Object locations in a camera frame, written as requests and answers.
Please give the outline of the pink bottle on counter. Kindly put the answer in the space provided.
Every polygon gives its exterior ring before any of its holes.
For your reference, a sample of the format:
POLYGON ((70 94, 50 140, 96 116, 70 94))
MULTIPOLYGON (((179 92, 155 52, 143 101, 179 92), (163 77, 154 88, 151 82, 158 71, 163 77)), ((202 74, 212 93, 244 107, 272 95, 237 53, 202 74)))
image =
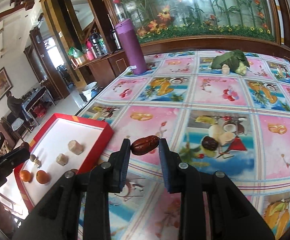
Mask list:
POLYGON ((92 51, 92 43, 89 40, 87 40, 85 42, 85 45, 86 45, 86 55, 87 55, 88 59, 91 61, 95 58, 93 51, 92 51))

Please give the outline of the side table with cloth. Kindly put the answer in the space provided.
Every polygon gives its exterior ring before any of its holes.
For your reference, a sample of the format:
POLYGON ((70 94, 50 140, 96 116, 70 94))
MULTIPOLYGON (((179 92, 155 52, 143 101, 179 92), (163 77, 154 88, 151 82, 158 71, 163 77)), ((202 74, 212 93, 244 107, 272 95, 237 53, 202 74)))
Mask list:
POLYGON ((39 87, 37 88, 29 97, 27 97, 23 103, 22 103, 22 111, 25 116, 28 116, 33 119, 36 126, 39 125, 39 122, 32 114, 32 111, 34 109, 34 106, 44 97, 46 96, 48 98, 48 101, 51 102, 54 106, 55 101, 52 98, 52 95, 50 94, 49 90, 45 87, 39 87))

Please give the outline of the orange tangerine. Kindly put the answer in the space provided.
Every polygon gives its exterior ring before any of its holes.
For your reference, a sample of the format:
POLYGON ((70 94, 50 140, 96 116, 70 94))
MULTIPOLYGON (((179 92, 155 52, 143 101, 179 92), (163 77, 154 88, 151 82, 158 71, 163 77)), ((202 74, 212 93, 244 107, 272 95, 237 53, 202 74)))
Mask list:
POLYGON ((21 170, 19 173, 21 181, 25 183, 30 183, 32 181, 32 173, 28 170, 21 170))
POLYGON ((49 174, 43 170, 38 170, 35 175, 35 178, 36 178, 36 181, 42 185, 47 184, 50 181, 49 174))

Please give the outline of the colourful fruit tablecloth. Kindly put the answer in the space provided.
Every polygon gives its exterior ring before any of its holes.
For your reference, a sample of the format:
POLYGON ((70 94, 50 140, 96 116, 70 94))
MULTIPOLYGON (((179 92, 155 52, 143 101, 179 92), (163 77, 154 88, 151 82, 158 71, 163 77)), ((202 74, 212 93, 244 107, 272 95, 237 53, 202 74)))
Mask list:
POLYGON ((107 122, 123 139, 165 138, 198 171, 223 171, 264 218, 274 237, 290 228, 290 62, 246 53, 245 76, 211 69, 220 50, 147 55, 147 71, 127 69, 80 113, 107 122), (219 146, 202 147, 205 136, 219 146))

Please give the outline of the wooden cabinet counter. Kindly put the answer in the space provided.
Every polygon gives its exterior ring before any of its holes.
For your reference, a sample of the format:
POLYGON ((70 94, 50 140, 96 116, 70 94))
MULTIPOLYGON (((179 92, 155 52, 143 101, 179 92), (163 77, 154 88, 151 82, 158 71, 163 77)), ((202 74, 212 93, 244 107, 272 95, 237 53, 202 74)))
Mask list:
POLYGON ((73 76, 75 85, 83 88, 96 81, 99 87, 106 87, 130 66, 129 60, 123 50, 103 55, 102 57, 85 61, 74 68, 77 76, 73 76))

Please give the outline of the brown round longan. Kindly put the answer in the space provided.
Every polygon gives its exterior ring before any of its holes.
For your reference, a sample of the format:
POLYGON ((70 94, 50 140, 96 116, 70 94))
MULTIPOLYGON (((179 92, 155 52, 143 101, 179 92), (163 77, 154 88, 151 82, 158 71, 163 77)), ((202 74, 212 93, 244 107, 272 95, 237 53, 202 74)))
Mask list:
POLYGON ((32 154, 32 155, 30 155, 29 159, 30 159, 30 161, 34 162, 36 159, 36 156, 32 154))

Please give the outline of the dark red jujube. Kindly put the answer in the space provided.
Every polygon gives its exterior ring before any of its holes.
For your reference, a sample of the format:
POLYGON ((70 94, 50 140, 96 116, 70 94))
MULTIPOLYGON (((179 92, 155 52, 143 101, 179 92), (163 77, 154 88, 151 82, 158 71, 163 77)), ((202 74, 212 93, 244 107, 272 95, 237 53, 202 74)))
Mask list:
POLYGON ((156 149, 160 138, 156 135, 149 135, 135 140, 131 145, 131 152, 134 155, 144 155, 156 149))

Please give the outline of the black thermos on counter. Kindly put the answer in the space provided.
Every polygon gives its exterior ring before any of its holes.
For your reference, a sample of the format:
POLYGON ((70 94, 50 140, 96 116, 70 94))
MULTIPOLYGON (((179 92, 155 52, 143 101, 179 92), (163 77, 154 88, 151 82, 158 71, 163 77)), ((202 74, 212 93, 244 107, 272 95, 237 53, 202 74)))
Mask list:
POLYGON ((90 35, 90 41, 92 43, 93 51, 95 52, 97 57, 100 57, 104 54, 102 46, 99 42, 98 34, 92 33, 90 35))

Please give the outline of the cream mushroom piece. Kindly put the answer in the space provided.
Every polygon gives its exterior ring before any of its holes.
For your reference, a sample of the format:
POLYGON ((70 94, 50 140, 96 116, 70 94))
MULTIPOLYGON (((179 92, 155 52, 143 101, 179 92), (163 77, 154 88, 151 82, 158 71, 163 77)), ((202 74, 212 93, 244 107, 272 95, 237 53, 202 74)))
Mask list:
POLYGON ((84 152, 84 146, 81 145, 78 141, 76 140, 71 140, 68 142, 67 147, 70 152, 80 155, 81 153, 84 152))

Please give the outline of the red white tray box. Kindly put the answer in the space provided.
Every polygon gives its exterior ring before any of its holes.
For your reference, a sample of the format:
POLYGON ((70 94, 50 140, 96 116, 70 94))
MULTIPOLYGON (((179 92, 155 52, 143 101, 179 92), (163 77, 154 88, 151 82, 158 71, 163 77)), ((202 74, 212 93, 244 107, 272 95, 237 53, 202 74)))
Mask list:
POLYGON ((113 135, 114 130, 107 122, 74 115, 53 114, 29 143, 30 154, 41 161, 41 167, 37 168, 32 161, 27 160, 14 169, 15 180, 28 211, 33 210, 66 171, 74 169, 78 174, 91 171, 113 135), (83 145, 84 152, 80 155, 70 152, 67 144, 71 140, 83 145), (65 166, 56 163, 56 157, 60 153, 69 158, 65 166), (21 181, 21 170, 32 173, 30 183, 21 181), (50 181, 47 184, 42 185, 36 181, 35 175, 38 170, 49 174, 50 181))

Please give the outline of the white plastic bucket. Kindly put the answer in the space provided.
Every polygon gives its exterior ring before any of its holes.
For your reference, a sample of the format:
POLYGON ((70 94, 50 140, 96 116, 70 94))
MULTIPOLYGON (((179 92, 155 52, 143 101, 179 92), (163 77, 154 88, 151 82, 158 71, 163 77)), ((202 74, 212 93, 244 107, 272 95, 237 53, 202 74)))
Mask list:
POLYGON ((88 84, 82 89, 82 93, 85 96, 87 101, 90 101, 98 93, 98 84, 96 81, 88 84))

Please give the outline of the purple thermos bottle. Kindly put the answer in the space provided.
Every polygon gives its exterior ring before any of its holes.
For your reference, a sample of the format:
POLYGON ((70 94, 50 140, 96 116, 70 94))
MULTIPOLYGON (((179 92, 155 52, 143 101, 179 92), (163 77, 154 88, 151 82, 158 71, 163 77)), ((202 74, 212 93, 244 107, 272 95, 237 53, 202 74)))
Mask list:
POLYGON ((140 75, 146 72, 147 65, 131 19, 118 23, 115 30, 133 73, 140 75))

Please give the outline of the green bag on counter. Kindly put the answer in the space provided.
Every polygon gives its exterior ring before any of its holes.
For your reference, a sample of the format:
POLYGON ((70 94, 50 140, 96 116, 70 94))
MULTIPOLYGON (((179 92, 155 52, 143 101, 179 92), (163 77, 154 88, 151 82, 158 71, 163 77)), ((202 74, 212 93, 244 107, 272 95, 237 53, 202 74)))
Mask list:
POLYGON ((79 50, 79 49, 77 49, 77 48, 75 48, 75 47, 71 47, 71 48, 68 50, 67 54, 68 54, 69 56, 74 57, 74 58, 79 58, 79 57, 81 57, 81 56, 84 56, 84 53, 83 53, 81 50, 79 50))

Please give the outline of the dark jujube on table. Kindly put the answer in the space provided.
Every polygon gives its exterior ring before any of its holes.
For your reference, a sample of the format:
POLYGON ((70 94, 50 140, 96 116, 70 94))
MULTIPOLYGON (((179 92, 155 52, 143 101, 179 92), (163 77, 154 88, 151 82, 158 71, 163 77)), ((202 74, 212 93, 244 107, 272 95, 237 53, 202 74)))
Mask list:
POLYGON ((219 146, 219 142, 217 142, 213 137, 205 136, 202 139, 201 145, 206 150, 215 151, 219 146))

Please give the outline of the cream fruit piece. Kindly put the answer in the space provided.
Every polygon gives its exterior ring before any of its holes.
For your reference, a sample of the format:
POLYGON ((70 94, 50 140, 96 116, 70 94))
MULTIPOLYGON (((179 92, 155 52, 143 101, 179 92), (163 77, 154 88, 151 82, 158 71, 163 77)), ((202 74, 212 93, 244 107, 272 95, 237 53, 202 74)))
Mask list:
POLYGON ((58 163, 61 166, 65 166, 69 161, 68 156, 60 153, 57 157, 56 157, 56 163, 58 163))

